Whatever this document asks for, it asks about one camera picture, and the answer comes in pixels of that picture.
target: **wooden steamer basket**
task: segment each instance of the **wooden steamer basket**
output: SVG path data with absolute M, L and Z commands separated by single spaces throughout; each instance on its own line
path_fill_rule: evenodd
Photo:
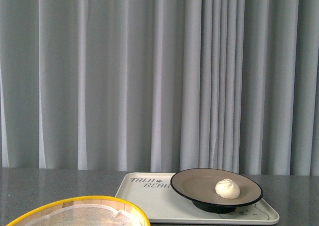
M 117 211 L 125 211 L 135 217 L 140 222 L 141 226 L 151 226 L 148 217 L 138 206 L 129 201 L 111 196 L 81 196 L 53 202 L 20 216 L 7 226 L 25 226 L 32 220 L 47 216 L 54 211 L 70 206 L 85 204 L 103 205 L 112 207 Z

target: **countertop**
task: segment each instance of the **countertop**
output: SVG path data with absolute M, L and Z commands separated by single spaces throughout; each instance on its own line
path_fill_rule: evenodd
M 86 195 L 115 196 L 126 174 L 128 172 L 2 168 L 0 226 L 58 200 Z M 280 215 L 277 226 L 319 225 L 319 176 L 246 177 L 262 187 L 263 199 Z

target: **white tray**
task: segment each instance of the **white tray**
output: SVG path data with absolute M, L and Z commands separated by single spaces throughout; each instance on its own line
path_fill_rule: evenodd
M 278 213 L 263 199 L 255 204 L 238 207 L 229 214 L 208 213 L 192 201 L 180 196 L 170 186 L 172 173 L 129 173 L 115 197 L 139 206 L 151 223 L 274 225 Z

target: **curtain fold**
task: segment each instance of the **curtain fold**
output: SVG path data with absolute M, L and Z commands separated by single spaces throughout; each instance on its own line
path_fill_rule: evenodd
M 319 175 L 319 0 L 0 0 L 3 167 Z

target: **dark rim plate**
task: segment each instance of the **dark rim plate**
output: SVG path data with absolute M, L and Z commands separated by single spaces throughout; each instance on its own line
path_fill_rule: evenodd
M 217 182 L 225 178 L 231 179 L 240 187 L 237 199 L 225 199 L 216 194 Z M 253 180 L 218 169 L 183 170 L 172 176 L 170 184 L 177 193 L 192 200 L 198 208 L 214 213 L 229 213 L 236 207 L 253 204 L 263 196 L 262 188 Z

